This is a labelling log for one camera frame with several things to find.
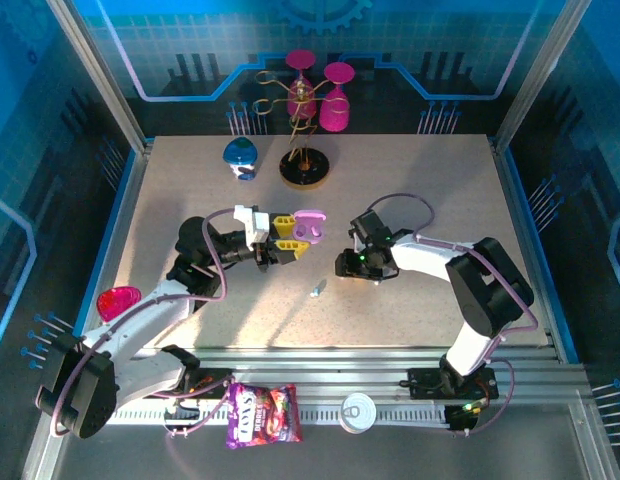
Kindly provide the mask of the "purple candy bag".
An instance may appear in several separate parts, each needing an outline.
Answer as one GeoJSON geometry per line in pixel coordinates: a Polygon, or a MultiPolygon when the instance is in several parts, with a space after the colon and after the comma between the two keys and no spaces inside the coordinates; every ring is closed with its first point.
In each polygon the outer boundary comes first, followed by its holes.
{"type": "Polygon", "coordinates": [[[227,448],[303,441],[294,384],[266,388],[233,383],[227,402],[227,448]]]}

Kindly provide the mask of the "aluminium frame post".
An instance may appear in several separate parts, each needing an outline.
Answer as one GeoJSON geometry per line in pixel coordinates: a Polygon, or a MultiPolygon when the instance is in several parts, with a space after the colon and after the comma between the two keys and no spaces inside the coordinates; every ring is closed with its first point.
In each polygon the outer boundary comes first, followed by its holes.
{"type": "Polygon", "coordinates": [[[72,0],[45,0],[96,86],[107,109],[136,153],[149,152],[149,143],[124,98],[109,66],[91,38],[72,0]]]}
{"type": "Polygon", "coordinates": [[[565,0],[534,62],[507,111],[494,139],[494,151],[503,154],[556,68],[592,0],[565,0]]]}

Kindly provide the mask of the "black controller board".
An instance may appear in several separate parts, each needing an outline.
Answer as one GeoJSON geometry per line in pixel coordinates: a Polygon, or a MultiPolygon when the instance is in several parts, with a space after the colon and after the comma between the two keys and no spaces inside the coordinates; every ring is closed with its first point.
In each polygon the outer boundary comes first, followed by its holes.
{"type": "Polygon", "coordinates": [[[459,405],[446,405],[444,407],[445,422],[448,429],[455,432],[472,430],[478,423],[480,413],[490,406],[487,398],[468,400],[459,405]]]}
{"type": "Polygon", "coordinates": [[[197,405],[189,405],[181,399],[169,400],[163,411],[164,429],[171,435],[180,430],[187,430],[200,419],[197,405]]]}

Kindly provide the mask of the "aluminium table side rail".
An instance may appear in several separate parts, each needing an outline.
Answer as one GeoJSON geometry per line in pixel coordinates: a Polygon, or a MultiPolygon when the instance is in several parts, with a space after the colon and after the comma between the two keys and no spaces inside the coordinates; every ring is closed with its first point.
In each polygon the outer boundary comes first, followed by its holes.
{"type": "Polygon", "coordinates": [[[126,160],[104,234],[73,328],[75,336],[99,323],[96,301],[100,292],[114,284],[154,139],[143,151],[132,149],[126,160]]]}
{"type": "Polygon", "coordinates": [[[509,148],[498,153],[493,148],[494,164],[509,208],[517,242],[538,308],[538,331],[549,331],[552,345],[561,363],[578,364],[575,347],[564,309],[543,250],[514,157],[509,148]]]}

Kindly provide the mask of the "pink wine glass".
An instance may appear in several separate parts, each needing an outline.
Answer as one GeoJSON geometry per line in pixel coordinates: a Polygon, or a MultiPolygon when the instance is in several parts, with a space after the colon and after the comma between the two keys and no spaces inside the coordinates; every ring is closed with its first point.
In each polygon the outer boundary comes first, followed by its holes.
{"type": "Polygon", "coordinates": [[[285,61],[296,71],[296,78],[288,86],[288,115],[299,120],[312,119],[316,114],[315,90],[304,72],[315,64],[315,55],[309,50],[294,50],[287,54],[285,61]]]}
{"type": "Polygon", "coordinates": [[[325,67],[324,76],[333,88],[321,101],[319,124],[328,132],[341,132],[348,126],[350,118],[350,102],[343,86],[353,80],[355,70],[345,62],[332,62],[325,67]]]}

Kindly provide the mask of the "pink red stemless glass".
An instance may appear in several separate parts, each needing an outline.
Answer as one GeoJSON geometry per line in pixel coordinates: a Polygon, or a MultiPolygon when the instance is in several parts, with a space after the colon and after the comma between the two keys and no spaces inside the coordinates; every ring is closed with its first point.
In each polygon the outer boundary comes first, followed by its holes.
{"type": "Polygon", "coordinates": [[[109,323],[138,303],[141,298],[141,292],[136,287],[113,287],[98,296],[96,301],[97,312],[104,323],[109,323]]]}

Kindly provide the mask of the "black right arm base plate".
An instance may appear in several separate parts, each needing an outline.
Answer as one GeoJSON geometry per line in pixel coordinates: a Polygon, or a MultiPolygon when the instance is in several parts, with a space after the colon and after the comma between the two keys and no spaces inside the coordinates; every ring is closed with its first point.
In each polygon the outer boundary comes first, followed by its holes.
{"type": "Polygon", "coordinates": [[[466,377],[440,368],[412,368],[400,386],[409,390],[414,400],[498,399],[499,389],[494,370],[485,366],[466,377]]]}

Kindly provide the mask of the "silver tin can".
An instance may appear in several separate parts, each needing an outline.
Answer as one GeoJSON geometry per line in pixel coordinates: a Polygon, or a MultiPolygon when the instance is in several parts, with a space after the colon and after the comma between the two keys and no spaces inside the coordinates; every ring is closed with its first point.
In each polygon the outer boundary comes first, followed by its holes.
{"type": "Polygon", "coordinates": [[[350,434],[361,434],[369,430],[377,418],[374,401],[364,393],[352,393],[341,403],[339,422],[350,434]]]}

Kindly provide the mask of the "long aluminium mounting rail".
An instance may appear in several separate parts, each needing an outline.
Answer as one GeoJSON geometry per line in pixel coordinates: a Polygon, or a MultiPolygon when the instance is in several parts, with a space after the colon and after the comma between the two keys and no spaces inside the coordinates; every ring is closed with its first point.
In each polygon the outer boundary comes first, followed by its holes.
{"type": "MultiPolygon", "coordinates": [[[[440,372],[442,353],[436,349],[194,349],[206,372],[221,369],[223,380],[251,386],[293,385],[304,404],[333,404],[364,393],[381,404],[411,402],[401,387],[411,370],[440,372]]],[[[114,408],[147,396],[168,397],[188,370],[179,354],[154,350],[138,360],[123,361],[105,352],[52,347],[44,368],[46,388],[63,395],[95,399],[114,408]]],[[[516,404],[566,404],[591,394],[579,365],[559,362],[552,349],[498,349],[484,367],[495,375],[497,395],[516,404]]]]}

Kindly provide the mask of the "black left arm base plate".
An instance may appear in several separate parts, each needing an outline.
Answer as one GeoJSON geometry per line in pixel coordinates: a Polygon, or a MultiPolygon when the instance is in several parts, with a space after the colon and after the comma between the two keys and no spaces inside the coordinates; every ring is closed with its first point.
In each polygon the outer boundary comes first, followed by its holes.
{"type": "Polygon", "coordinates": [[[228,368],[198,367],[187,370],[175,387],[146,395],[148,399],[201,400],[220,399],[233,379],[228,368]]]}

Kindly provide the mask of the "purple earbud charging case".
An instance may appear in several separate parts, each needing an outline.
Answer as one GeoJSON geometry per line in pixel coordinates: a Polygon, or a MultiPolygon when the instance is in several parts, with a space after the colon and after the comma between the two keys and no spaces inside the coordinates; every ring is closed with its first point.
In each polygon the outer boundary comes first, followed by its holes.
{"type": "Polygon", "coordinates": [[[311,245],[320,243],[324,234],[326,214],[321,210],[299,210],[293,214],[294,226],[292,236],[297,241],[311,245]]]}

